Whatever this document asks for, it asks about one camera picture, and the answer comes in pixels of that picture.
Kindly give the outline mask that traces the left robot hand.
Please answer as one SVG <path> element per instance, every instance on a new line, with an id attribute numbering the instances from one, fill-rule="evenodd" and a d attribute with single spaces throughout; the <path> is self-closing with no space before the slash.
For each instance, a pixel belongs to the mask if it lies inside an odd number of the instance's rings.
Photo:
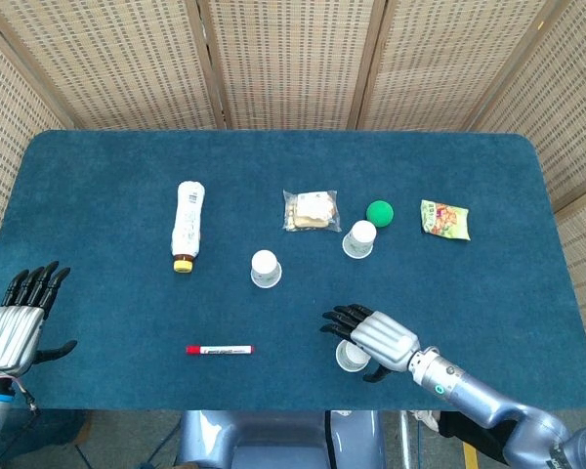
<path id="1" fill-rule="evenodd" d="M 17 378 L 42 362 L 59 360 L 77 346 L 69 340 L 61 347 L 38 348 L 40 337 L 70 268 L 57 261 L 12 278 L 0 304 L 0 379 Z"/>

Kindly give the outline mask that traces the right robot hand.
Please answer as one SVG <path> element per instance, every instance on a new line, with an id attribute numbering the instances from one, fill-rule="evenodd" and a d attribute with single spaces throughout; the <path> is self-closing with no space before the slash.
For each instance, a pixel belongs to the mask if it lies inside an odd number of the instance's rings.
<path id="1" fill-rule="evenodd" d="M 418 336 L 390 316 L 360 304 L 335 306 L 321 315 L 328 323 L 320 331 L 332 333 L 357 346 L 378 363 L 362 379 L 378 383 L 393 372 L 406 372 L 421 350 Z"/>

